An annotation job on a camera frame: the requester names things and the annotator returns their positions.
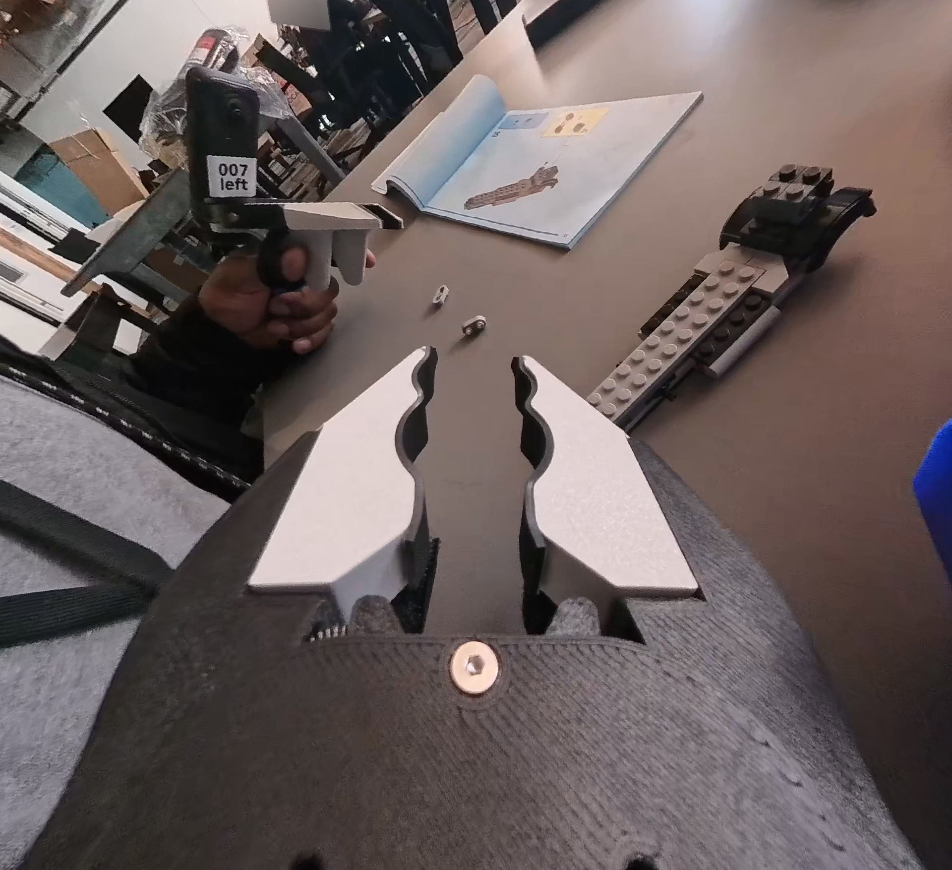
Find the brown desk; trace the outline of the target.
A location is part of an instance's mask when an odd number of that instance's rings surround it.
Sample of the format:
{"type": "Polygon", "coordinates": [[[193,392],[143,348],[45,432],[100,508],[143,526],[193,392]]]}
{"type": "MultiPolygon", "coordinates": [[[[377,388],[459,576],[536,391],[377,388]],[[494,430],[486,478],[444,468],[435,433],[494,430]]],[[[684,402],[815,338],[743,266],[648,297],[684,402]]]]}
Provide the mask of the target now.
{"type": "Polygon", "coordinates": [[[701,104],[566,253],[390,203],[406,228],[342,287],[330,339],[266,398],[268,462],[411,350],[438,350],[421,454],[440,537],[426,630],[521,630],[530,473],[513,357],[587,395],[788,162],[878,211],[722,379],[636,430],[782,588],[870,770],[929,868],[950,868],[950,586],[910,483],[950,417],[950,0],[607,0],[534,51],[506,17],[335,192],[375,178],[470,78],[509,109],[696,92],[701,104]],[[441,284],[446,304],[431,304],[441,284]],[[461,327],[485,316],[487,328],[461,327]]]}

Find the person's left hand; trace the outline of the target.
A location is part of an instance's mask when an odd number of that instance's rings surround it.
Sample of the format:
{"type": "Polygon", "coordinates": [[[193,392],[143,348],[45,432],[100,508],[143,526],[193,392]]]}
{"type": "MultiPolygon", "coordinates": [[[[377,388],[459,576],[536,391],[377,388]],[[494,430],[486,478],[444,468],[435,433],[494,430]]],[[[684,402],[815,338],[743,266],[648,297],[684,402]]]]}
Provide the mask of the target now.
{"type": "Polygon", "coordinates": [[[329,338],[338,314],[339,284],[280,295],[260,281],[257,258],[244,251],[224,257],[198,292],[198,305],[221,328],[257,350],[288,347],[307,355],[329,338]]]}

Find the blue plastic bin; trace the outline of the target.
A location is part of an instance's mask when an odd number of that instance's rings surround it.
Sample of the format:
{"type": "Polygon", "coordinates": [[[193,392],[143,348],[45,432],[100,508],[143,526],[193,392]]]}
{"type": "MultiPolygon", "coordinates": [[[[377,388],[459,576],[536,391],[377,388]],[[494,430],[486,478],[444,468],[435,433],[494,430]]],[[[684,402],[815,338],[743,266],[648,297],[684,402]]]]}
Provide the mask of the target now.
{"type": "Polygon", "coordinates": [[[913,480],[922,519],[951,582],[951,420],[936,432],[913,480]]]}

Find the person's left forearm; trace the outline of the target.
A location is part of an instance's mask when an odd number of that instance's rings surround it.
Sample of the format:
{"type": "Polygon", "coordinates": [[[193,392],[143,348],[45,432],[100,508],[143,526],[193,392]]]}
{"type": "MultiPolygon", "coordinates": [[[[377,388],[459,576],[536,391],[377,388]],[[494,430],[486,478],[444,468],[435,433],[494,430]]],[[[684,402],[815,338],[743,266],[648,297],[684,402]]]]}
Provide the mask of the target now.
{"type": "Polygon", "coordinates": [[[214,322],[194,297],[120,369],[125,396],[199,459],[243,483],[264,470],[264,448],[242,431],[277,360],[214,322]]]}

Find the cardboard box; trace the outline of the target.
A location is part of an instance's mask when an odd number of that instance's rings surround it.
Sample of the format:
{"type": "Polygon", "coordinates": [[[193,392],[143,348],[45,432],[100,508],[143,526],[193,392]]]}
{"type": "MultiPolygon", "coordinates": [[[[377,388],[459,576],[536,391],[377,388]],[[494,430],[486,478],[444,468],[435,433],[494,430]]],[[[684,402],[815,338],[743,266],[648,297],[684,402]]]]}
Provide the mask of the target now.
{"type": "Polygon", "coordinates": [[[137,171],[104,131],[89,128],[51,141],[49,146],[107,215],[113,217],[149,196],[137,171]]]}

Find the grey fleece garment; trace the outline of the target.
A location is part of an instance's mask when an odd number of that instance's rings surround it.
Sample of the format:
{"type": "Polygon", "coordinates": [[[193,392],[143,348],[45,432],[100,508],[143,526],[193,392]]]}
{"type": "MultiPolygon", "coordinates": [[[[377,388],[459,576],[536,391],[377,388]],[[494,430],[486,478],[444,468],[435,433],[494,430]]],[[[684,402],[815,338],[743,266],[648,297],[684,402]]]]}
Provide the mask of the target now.
{"type": "MultiPolygon", "coordinates": [[[[176,567],[229,504],[96,419],[2,379],[2,480],[176,567]]],[[[139,620],[2,650],[1,866],[63,794],[139,620]]]]}

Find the brick instruction booklet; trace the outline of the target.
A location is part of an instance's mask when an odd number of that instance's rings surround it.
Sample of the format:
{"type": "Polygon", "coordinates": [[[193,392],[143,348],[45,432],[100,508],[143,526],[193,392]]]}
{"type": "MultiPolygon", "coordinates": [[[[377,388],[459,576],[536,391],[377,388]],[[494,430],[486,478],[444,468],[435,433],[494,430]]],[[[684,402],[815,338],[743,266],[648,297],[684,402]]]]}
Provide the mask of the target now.
{"type": "Polygon", "coordinates": [[[430,217],[568,250],[703,99],[508,110],[478,75],[371,187],[430,217]]]}

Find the black screen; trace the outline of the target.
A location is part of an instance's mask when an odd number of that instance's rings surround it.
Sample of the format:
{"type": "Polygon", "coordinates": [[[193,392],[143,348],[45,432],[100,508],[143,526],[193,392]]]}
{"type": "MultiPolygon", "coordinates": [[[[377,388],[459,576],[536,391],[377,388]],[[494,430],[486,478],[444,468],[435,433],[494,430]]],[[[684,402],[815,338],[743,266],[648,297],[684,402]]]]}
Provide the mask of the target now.
{"type": "Polygon", "coordinates": [[[142,137],[142,120],[153,96],[151,84],[141,75],[131,82],[106,106],[103,115],[138,144],[142,137]]]}

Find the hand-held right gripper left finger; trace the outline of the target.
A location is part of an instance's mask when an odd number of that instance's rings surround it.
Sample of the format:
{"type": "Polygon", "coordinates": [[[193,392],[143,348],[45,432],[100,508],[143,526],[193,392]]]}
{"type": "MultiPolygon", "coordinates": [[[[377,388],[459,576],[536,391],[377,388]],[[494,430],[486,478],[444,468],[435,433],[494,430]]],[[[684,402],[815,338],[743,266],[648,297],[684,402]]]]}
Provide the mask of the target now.
{"type": "Polygon", "coordinates": [[[249,591],[323,594],[342,617],[363,597],[381,597],[406,632],[422,632],[438,543],[415,462],[437,361],[434,347],[414,349],[303,438],[303,466],[249,591]]]}

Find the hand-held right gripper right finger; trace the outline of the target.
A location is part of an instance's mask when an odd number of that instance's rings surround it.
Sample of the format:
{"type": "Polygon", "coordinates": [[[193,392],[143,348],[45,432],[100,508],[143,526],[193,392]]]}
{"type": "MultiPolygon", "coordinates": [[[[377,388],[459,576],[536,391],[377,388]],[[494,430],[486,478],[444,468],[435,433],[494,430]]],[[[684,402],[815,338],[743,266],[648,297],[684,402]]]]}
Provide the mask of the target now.
{"type": "Polygon", "coordinates": [[[630,438],[535,359],[511,364],[532,468],[519,537],[526,631],[544,633],[560,605],[584,599],[597,631],[638,636],[625,602],[700,598],[630,438]]]}

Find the grey and black brick model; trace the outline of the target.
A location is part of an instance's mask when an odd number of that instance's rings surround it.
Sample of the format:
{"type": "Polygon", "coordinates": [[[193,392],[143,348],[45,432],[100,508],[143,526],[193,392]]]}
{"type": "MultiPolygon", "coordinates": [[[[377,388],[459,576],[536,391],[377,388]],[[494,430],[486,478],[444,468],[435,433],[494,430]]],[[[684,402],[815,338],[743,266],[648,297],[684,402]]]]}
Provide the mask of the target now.
{"type": "Polygon", "coordinates": [[[831,168],[787,163],[732,212],[718,249],[649,317],[587,401],[629,433],[691,373],[725,375],[819,270],[847,229],[877,208],[831,168]]]}

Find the clear plastic wrap bundle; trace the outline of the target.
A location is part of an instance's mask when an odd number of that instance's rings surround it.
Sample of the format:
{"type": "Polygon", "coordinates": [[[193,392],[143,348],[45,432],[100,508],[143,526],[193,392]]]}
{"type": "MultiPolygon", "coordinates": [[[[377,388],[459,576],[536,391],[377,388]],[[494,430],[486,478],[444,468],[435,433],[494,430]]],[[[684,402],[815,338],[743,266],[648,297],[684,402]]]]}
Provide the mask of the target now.
{"type": "Polygon", "coordinates": [[[199,66],[238,78],[254,88],[262,120],[280,120],[294,113],[277,79],[265,67],[243,62],[241,43],[247,33],[236,27],[206,29],[193,45],[172,81],[153,90],[140,121],[139,148],[152,160],[171,168],[183,166],[186,124],[185,78],[199,66]]]}

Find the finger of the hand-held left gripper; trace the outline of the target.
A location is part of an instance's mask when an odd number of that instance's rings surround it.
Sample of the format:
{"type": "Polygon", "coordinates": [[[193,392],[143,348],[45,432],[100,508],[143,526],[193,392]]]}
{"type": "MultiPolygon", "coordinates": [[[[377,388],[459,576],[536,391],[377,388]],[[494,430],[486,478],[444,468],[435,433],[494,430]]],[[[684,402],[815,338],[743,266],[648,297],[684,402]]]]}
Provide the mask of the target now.
{"type": "Polygon", "coordinates": [[[287,233],[281,251],[303,251],[303,281],[309,288],[327,288],[332,268],[345,284],[362,284],[371,234],[404,228],[399,216],[378,203],[301,202],[283,211],[287,233]]]}

